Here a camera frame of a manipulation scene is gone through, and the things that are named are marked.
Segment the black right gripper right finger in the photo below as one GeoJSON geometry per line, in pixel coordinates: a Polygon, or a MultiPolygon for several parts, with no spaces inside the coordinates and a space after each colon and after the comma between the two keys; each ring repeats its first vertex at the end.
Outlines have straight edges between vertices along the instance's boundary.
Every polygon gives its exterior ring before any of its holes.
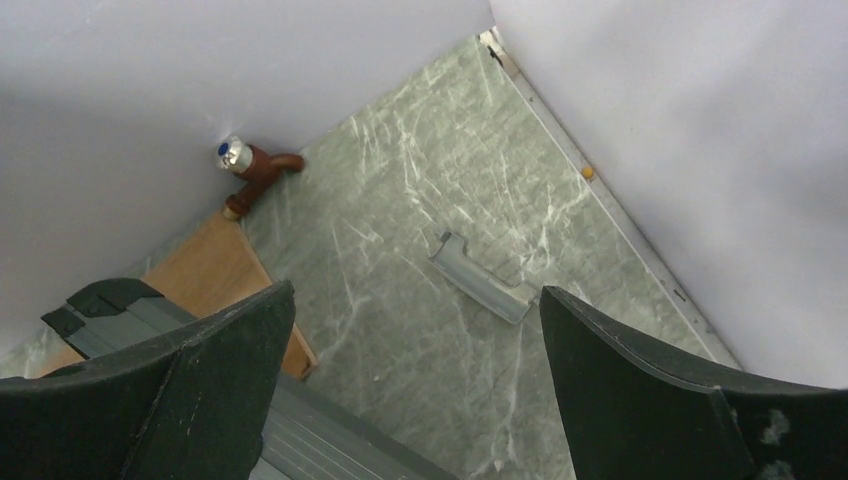
{"type": "Polygon", "coordinates": [[[578,478],[846,477],[845,391],[704,359],[558,287],[540,317],[578,478]]]}

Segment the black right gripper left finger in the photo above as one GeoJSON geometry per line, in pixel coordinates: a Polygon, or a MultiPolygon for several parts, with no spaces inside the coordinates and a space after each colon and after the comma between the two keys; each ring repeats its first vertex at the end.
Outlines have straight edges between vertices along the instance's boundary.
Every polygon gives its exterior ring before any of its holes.
{"type": "Polygon", "coordinates": [[[5,479],[246,479],[295,318],[279,281],[167,334],[1,383],[5,479]]]}

